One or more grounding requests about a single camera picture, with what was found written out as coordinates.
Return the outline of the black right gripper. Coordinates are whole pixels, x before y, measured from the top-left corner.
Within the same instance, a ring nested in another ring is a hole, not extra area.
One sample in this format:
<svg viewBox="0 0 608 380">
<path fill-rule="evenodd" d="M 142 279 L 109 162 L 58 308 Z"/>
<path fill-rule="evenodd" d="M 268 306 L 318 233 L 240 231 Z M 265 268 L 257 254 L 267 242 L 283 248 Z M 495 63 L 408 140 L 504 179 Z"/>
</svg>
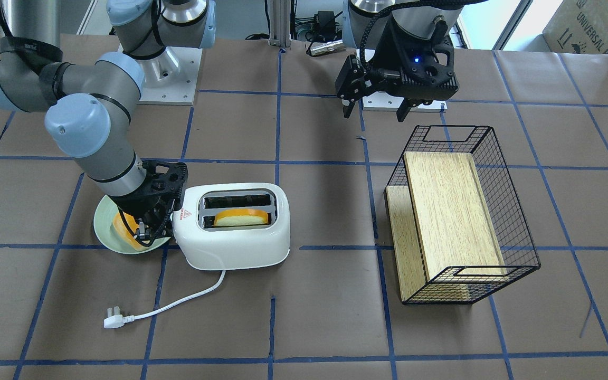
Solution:
<svg viewBox="0 0 608 380">
<path fill-rule="evenodd" d="M 184 162 L 146 160 L 146 176 L 134 192 L 110 196 L 123 213 L 130 214 L 139 224 L 135 238 L 145 247 L 155 240 L 172 236 L 172 214 L 183 206 L 184 186 L 188 178 Z"/>
</svg>

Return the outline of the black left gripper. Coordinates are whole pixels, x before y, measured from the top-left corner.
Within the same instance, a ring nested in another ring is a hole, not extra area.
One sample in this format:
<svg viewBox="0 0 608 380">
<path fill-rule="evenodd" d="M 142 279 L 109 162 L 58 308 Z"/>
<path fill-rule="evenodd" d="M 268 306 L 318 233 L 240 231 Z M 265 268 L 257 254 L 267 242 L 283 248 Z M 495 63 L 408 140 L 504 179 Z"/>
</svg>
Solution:
<svg viewBox="0 0 608 380">
<path fill-rule="evenodd" d="M 398 122 L 413 108 L 448 100 L 458 92 L 449 27 L 444 20 L 436 20 L 434 26 L 430 36 L 422 39 L 410 36 L 396 20 L 390 20 L 371 59 L 362 61 L 360 52 L 346 58 L 335 80 L 345 119 L 350 118 L 358 101 L 376 91 L 403 97 Z"/>
</svg>

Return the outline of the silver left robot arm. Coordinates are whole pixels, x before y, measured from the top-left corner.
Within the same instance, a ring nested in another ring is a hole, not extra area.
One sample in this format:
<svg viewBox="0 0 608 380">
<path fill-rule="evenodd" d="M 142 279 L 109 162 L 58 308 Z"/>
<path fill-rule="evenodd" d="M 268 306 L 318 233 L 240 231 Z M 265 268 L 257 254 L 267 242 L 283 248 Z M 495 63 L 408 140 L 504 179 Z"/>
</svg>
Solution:
<svg viewBox="0 0 608 380">
<path fill-rule="evenodd" d="M 401 98 L 403 122 L 420 105 L 446 101 L 458 92 L 449 31 L 468 1 L 347 1 L 343 43 L 353 53 L 335 80 L 348 118 L 362 98 L 387 93 Z"/>
</svg>

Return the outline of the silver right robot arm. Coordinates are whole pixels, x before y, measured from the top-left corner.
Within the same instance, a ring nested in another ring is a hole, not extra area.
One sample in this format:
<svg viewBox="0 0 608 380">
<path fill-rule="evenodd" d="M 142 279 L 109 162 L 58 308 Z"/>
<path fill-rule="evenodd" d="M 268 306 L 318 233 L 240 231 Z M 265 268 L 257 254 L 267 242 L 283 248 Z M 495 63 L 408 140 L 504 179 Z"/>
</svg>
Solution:
<svg viewBox="0 0 608 380">
<path fill-rule="evenodd" d="M 0 108 L 44 112 L 44 127 L 117 208 L 118 236 L 148 248 L 172 236 L 183 206 L 187 167 L 142 160 L 126 138 L 146 86 L 173 65 L 147 74 L 169 48 L 210 48 L 214 1 L 108 1 L 121 51 L 93 65 L 65 62 L 56 1 L 0 1 Z"/>
</svg>

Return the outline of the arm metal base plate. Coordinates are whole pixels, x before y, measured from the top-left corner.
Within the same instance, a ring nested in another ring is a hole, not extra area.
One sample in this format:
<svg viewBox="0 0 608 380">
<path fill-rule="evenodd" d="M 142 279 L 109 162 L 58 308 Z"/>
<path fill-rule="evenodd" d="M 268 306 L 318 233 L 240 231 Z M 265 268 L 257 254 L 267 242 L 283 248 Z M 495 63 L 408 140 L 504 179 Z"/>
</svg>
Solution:
<svg viewBox="0 0 608 380">
<path fill-rule="evenodd" d="M 363 106 L 370 111 L 396 111 L 403 101 L 403 97 L 391 96 L 386 92 L 376 91 L 362 99 Z M 447 100 L 434 100 L 430 105 L 421 104 L 410 111 L 439 112 L 447 110 Z"/>
<path fill-rule="evenodd" d="M 167 46 L 156 58 L 140 60 L 145 84 L 140 105 L 192 106 L 203 50 Z"/>
</svg>

